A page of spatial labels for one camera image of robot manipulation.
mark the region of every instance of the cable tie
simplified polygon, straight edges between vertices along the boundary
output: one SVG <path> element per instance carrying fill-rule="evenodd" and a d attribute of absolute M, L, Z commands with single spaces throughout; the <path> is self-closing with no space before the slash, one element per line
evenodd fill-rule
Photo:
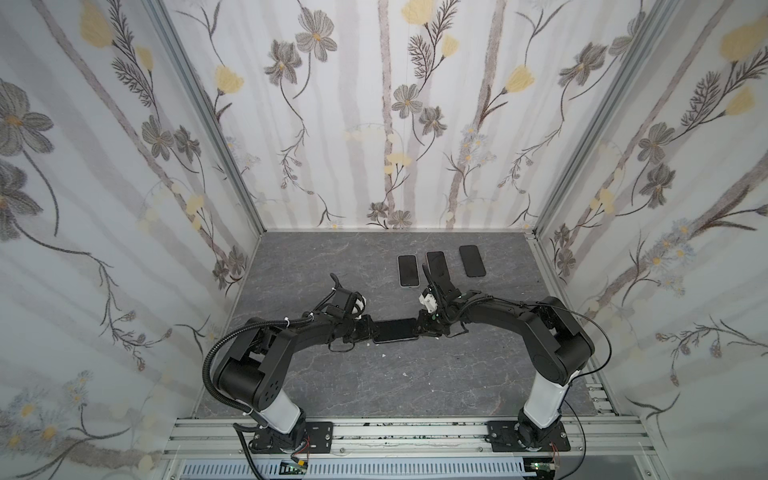
<path fill-rule="evenodd" d="M 247 403 L 245 403 L 243 400 L 240 400 L 240 399 L 235 399 L 235 402 L 240 402 L 240 403 L 242 403 L 243 405 L 245 405 L 246 407 L 250 407 L 250 412 L 243 412 L 243 416 L 248 416 L 248 415 L 250 415 L 251 413 L 253 413 L 253 406 L 251 406 L 251 405 L 248 405 Z"/>

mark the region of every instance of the aluminum frame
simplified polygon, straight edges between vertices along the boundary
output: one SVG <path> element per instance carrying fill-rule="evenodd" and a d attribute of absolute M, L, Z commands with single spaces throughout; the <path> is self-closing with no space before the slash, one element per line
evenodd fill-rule
<path fill-rule="evenodd" d="M 635 457 L 642 472 L 649 478 L 666 480 L 658 472 L 656 450 L 640 419 L 636 416 L 579 417 L 586 438 L 586 455 L 630 455 Z M 331 417 L 308 419 L 313 422 L 333 422 L 331 453 L 314 458 L 493 458 L 540 457 L 537 452 L 497 453 L 485 441 L 487 421 L 515 421 L 515 417 L 412 417 L 365 418 Z M 184 460 L 241 459 L 243 452 L 232 422 L 256 425 L 241 418 L 179 419 L 161 455 L 168 465 L 164 478 L 175 480 L 184 467 Z M 574 416 L 564 416 L 562 422 L 571 443 L 571 451 L 563 456 L 582 455 L 584 443 L 581 428 Z M 286 455 L 254 455 L 254 458 L 281 458 Z"/>
<path fill-rule="evenodd" d="M 259 216 L 256 205 L 251 201 L 250 192 L 240 176 L 237 162 L 232 156 L 232 152 L 227 148 L 227 141 L 224 139 L 219 122 L 216 120 L 205 90 L 200 84 L 200 79 L 194 73 L 192 63 L 189 57 L 187 57 L 174 24 L 168 16 L 168 10 L 165 8 L 162 0 L 141 0 L 141 3 L 144 4 L 144 8 L 149 14 L 152 26 L 157 36 L 160 37 L 166 53 L 168 53 L 170 63 L 181 80 L 192 107 L 197 111 L 198 117 L 203 122 L 206 133 L 213 143 L 214 150 L 217 152 L 222 166 L 227 172 L 227 178 L 230 179 L 235 194 L 246 211 L 248 220 L 258 235 L 264 235 L 266 232 L 264 223 Z"/>

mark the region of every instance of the vent grille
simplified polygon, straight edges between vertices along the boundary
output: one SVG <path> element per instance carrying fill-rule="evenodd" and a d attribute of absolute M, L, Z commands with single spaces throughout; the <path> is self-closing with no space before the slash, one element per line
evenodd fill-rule
<path fill-rule="evenodd" d="M 510 478 L 535 477 L 522 458 L 317 458 L 305 475 L 279 475 L 280 460 L 256 460 L 264 478 Z M 252 480 L 245 460 L 188 460 L 180 480 Z"/>

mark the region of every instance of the phone screen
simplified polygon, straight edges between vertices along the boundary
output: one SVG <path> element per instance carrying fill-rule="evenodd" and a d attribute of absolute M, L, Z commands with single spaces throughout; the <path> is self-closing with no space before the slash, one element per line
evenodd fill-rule
<path fill-rule="evenodd" d="M 416 266 L 416 255 L 397 257 L 397 268 L 400 272 L 400 286 L 419 286 L 419 268 Z"/>
<path fill-rule="evenodd" d="M 415 334 L 416 319 L 386 320 L 374 322 L 377 333 L 373 337 L 374 343 L 400 342 L 402 340 L 415 340 L 419 336 Z"/>
<path fill-rule="evenodd" d="M 445 261 L 445 254 L 443 252 L 427 252 L 427 266 L 429 267 L 429 274 L 435 280 L 441 276 L 451 278 L 448 272 L 448 263 Z"/>
<path fill-rule="evenodd" d="M 467 276 L 485 276 L 485 265 L 477 245 L 461 245 L 458 248 L 458 254 L 462 256 Z"/>

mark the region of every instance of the black mounting plate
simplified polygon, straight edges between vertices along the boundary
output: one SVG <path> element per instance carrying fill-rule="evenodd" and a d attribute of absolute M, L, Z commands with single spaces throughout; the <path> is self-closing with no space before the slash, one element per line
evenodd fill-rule
<path fill-rule="evenodd" d="M 332 422 L 307 422 L 306 434 L 310 437 L 310 455 L 315 453 L 331 453 L 331 442 L 333 441 Z M 272 435 L 269 434 L 267 429 L 257 433 L 253 440 L 248 443 L 248 446 L 250 452 L 254 455 L 284 453 L 280 448 L 272 445 Z"/>
<path fill-rule="evenodd" d="M 517 431 L 515 430 L 516 421 L 513 422 L 486 422 L 488 426 L 488 436 L 485 441 L 491 444 L 494 452 L 528 452 L 528 450 L 518 443 Z M 559 452 L 571 451 L 571 443 L 565 434 L 565 427 L 562 422 L 552 430 L 549 435 L 549 442 L 538 452 L 552 452 L 549 443 L 553 443 Z"/>

